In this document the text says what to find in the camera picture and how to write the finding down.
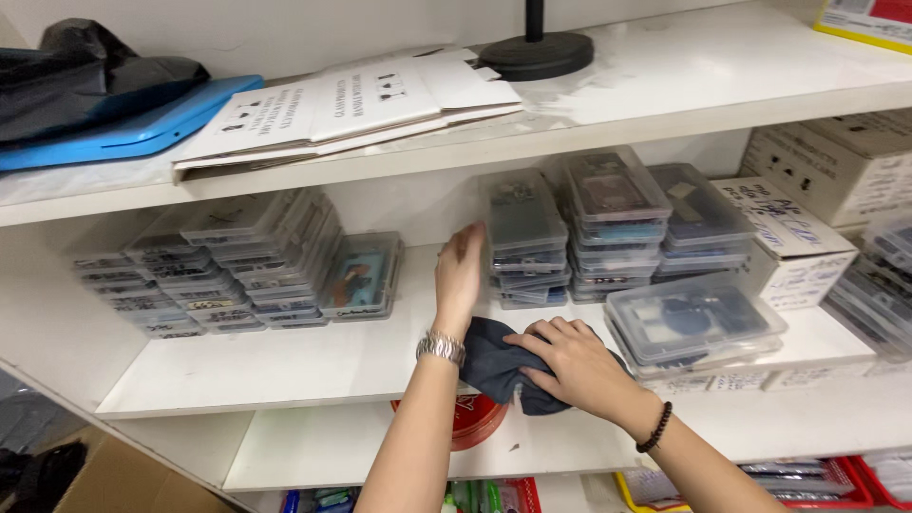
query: shelving unit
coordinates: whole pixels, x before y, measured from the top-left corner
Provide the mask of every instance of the shelving unit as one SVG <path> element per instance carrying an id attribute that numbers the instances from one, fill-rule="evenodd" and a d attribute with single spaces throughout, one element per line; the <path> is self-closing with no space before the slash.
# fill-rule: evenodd
<path id="1" fill-rule="evenodd" d="M 312 162 L 197 172 L 175 185 L 178 146 L 150 159 L 4 174 L 0 368 L 252 511 L 274 513 L 287 487 L 359 484 L 433 317 L 440 243 L 477 216 L 476 175 L 642 141 L 660 162 L 686 160 L 719 149 L 702 146 L 712 136 L 699 134 L 912 106 L 912 56 L 812 31 L 818 5 L 752 1 L 589 28 L 594 66 L 516 84 L 526 112 Z M 680 136 L 693 139 L 657 141 Z M 725 167 L 733 173 L 737 162 Z M 63 248 L 92 222 L 81 216 L 313 184 L 336 188 L 330 196 L 349 231 L 397 229 L 412 245 L 390 319 L 148 340 L 67 268 Z M 377 213 L 360 222 L 365 205 Z M 482 298 L 475 313 L 518 330 L 541 318 L 584 319 L 617 348 L 601 305 L 503 311 Z M 875 357 L 821 309 L 782 316 L 783 349 L 739 372 Z M 682 393 L 674 402 L 735 460 L 837 455 L 912 445 L 912 412 L 899 406 L 910 384 L 909 374 L 846 378 L 788 392 Z M 528 417 L 512 407 L 491 438 L 453 455 L 450 471 L 538 475 L 545 513 L 598 511 L 580 498 L 579 478 L 563 474 L 638 458 L 625 434 L 588 414 Z"/>
<path id="2" fill-rule="evenodd" d="M 326 328 L 151 340 L 95 411 L 102 419 L 210 414 L 398 399 L 415 365 L 414 341 L 434 316 L 431 277 L 440 245 L 410 247 L 392 317 Z M 501 310 L 482 298 L 475 314 L 522 331 L 539 319 L 584 319 L 617 345 L 603 307 Z M 871 361 L 874 353 L 821 309 L 784 312 L 784 348 L 738 372 Z M 470 387 L 462 392 L 469 393 Z"/>
<path id="3" fill-rule="evenodd" d="M 909 385 L 907 375 L 857 378 L 788 392 L 683 393 L 672 401 L 729 459 L 766 461 L 912 445 L 912 411 L 898 407 Z M 257 412 L 224 489 L 363 483 L 392 417 L 388 403 Z M 623 431 L 585 412 L 530 417 L 511 407 L 490 438 L 452 454 L 450 478 L 592 474 L 640 466 L 641 457 Z"/>
<path id="4" fill-rule="evenodd" d="M 174 186 L 178 148 L 152 163 L 8 174 L 0 225 L 912 106 L 912 56 L 810 30 L 819 4 L 754 1 L 588 28 L 596 62 L 517 83 L 526 112 L 312 162 Z"/>

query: hand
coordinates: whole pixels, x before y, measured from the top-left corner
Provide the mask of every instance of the hand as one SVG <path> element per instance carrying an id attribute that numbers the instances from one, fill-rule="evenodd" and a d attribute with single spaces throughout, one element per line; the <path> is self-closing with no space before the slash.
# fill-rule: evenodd
<path id="1" fill-rule="evenodd" d="M 551 343 L 534 337 L 541 335 Z M 621 369 L 605 344 L 582 320 L 539 320 L 523 335 L 503 341 L 526 348 L 551 367 L 546 372 L 522 367 L 520 372 L 561 401 L 619 425 L 638 443 L 646 442 L 662 415 L 661 400 L 640 387 Z"/>
<path id="2" fill-rule="evenodd" d="M 434 269 L 437 318 L 433 329 L 456 340 L 465 338 L 481 282 L 484 223 L 476 221 L 450 238 Z"/>

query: yellow basket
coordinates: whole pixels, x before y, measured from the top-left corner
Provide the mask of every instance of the yellow basket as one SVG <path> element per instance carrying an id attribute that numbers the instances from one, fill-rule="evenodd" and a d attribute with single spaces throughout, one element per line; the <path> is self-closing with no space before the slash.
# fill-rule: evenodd
<path id="1" fill-rule="evenodd" d="M 624 502 L 627 503 L 627 507 L 630 508 L 630 511 L 633 513 L 656 513 L 658 509 L 650 508 L 649 506 L 637 506 L 633 503 L 633 498 L 630 496 L 630 488 L 627 487 L 627 481 L 624 479 L 624 474 L 621 472 L 615 472 L 615 482 L 617 483 L 617 491 L 621 493 L 621 497 L 624 498 Z M 674 511 L 691 511 L 689 506 L 675 506 L 674 508 L 662 509 L 661 513 L 671 513 Z"/>

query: black bead bracelet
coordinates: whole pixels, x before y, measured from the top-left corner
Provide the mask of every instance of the black bead bracelet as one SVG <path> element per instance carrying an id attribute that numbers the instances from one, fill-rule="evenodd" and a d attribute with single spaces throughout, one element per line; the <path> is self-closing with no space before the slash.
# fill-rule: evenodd
<path id="1" fill-rule="evenodd" d="M 671 418 L 671 401 L 665 403 L 665 410 L 662 412 L 662 418 L 658 421 L 656 431 L 652 432 L 652 436 L 649 437 L 649 440 L 643 445 L 637 444 L 638 453 L 647 453 L 658 445 L 658 439 L 661 438 L 662 433 L 665 432 L 665 426 L 668 424 L 669 418 Z"/>

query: red lid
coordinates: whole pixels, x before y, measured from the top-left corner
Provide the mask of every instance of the red lid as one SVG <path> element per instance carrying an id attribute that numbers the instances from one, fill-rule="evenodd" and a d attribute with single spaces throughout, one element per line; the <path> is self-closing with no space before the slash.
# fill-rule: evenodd
<path id="1" fill-rule="evenodd" d="M 399 401 L 390 401 L 393 411 Z M 506 404 L 498 404 L 483 393 L 457 395 L 453 414 L 453 451 L 474 447 L 484 441 L 501 424 L 507 412 Z"/>

